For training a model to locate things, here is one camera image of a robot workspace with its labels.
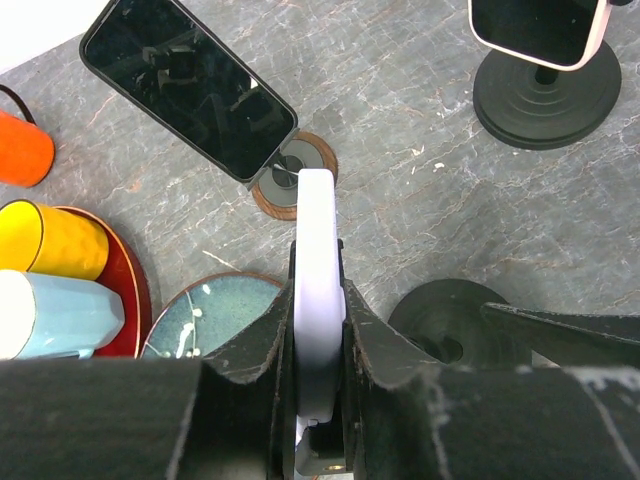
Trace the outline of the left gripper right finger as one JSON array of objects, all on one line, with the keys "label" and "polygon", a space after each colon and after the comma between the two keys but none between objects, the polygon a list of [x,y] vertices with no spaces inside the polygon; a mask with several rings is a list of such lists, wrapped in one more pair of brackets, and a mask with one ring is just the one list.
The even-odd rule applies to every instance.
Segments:
[{"label": "left gripper right finger", "polygon": [[345,284],[342,416],[358,479],[635,479],[639,366],[443,364]]}]

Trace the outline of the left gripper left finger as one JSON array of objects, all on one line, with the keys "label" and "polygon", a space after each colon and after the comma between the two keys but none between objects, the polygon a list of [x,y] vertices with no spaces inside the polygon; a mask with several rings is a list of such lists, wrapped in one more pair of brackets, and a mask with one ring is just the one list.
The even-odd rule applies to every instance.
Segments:
[{"label": "left gripper left finger", "polygon": [[293,287],[202,359],[1,365],[5,479],[289,479]]}]

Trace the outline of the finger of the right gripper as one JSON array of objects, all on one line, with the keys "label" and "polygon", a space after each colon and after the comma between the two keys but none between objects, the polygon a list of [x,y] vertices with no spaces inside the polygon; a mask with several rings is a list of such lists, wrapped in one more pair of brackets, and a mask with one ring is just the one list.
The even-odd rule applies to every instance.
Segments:
[{"label": "finger of the right gripper", "polygon": [[583,315],[486,303],[482,317],[560,366],[639,366],[637,315]]}]

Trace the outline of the black weighted phone stand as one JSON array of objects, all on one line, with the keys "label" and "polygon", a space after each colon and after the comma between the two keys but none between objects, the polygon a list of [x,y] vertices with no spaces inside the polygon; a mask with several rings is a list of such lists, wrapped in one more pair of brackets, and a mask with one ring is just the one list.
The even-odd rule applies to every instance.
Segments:
[{"label": "black weighted phone stand", "polygon": [[434,280],[404,296],[388,324],[447,365],[499,369],[531,364],[529,348],[482,317],[486,303],[508,301],[469,280]]}]

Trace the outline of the lavender case phone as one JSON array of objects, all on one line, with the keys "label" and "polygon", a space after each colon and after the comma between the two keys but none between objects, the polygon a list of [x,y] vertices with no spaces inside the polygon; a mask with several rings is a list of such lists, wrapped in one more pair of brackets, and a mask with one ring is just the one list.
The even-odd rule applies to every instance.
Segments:
[{"label": "lavender case phone", "polygon": [[305,168],[298,173],[294,255],[297,442],[307,428],[332,420],[345,318],[334,176]]}]

